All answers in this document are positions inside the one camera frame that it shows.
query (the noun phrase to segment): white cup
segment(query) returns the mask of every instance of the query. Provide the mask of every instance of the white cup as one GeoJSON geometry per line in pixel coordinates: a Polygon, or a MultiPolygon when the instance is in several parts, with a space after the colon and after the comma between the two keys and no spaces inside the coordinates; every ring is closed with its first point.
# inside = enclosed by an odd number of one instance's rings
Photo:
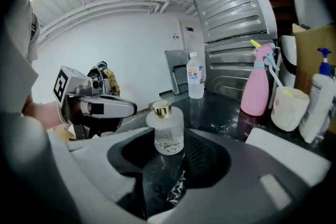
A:
{"type": "Polygon", "coordinates": [[[285,94],[280,87],[277,88],[271,119],[280,129],[291,132],[300,123],[309,104],[309,96],[300,90],[284,87],[294,97],[285,94]]]}

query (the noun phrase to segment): pink spray bottle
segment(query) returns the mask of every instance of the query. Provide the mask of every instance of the pink spray bottle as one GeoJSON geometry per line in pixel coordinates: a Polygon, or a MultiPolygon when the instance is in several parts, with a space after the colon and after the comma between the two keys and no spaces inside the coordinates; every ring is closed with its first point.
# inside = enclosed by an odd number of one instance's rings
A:
{"type": "Polygon", "coordinates": [[[253,53],[256,56],[254,69],[252,70],[246,83],[240,108],[252,116],[261,116],[265,112],[268,102],[268,78],[265,71],[264,57],[267,57],[274,68],[277,68],[274,58],[274,44],[261,46],[254,40],[251,43],[257,47],[253,53]]]}

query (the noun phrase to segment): black countertop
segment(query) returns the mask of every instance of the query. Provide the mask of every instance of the black countertop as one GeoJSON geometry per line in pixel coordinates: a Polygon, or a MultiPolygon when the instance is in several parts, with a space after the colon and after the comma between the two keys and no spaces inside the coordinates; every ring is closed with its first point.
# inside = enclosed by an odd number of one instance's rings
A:
{"type": "MultiPolygon", "coordinates": [[[[271,121],[270,111],[266,111],[263,116],[250,116],[240,110],[240,101],[215,93],[205,92],[199,100],[182,99],[174,102],[173,106],[182,110],[186,128],[233,140],[246,141],[251,130],[258,127],[328,159],[328,149],[335,145],[334,141],[327,143],[327,147],[324,141],[307,144],[297,129],[290,133],[278,129],[271,121]]],[[[148,112],[125,119],[118,133],[145,127],[147,114],[148,112]]],[[[183,152],[173,156],[157,153],[143,168],[143,192],[148,217],[174,207],[167,201],[167,196],[183,172],[182,159],[183,152]]]]}

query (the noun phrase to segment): gold bottle cap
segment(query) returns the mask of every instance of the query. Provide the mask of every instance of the gold bottle cap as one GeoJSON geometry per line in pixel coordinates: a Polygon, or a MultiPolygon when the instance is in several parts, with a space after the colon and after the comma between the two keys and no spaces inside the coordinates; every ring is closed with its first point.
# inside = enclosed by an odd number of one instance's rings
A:
{"type": "Polygon", "coordinates": [[[166,100],[160,100],[153,104],[153,110],[159,117],[168,118],[172,114],[172,104],[166,100]]]}

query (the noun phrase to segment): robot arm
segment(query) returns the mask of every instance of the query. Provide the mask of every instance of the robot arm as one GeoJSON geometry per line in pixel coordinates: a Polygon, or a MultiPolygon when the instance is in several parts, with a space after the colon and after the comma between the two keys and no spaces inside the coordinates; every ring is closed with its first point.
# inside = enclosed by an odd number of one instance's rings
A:
{"type": "Polygon", "coordinates": [[[77,138],[92,138],[95,134],[115,132],[122,119],[136,114],[137,105],[120,97],[104,95],[98,80],[91,79],[78,70],[62,66],[57,76],[54,90],[64,119],[73,125],[71,105],[80,102],[82,118],[80,128],[84,135],[77,138]]]}

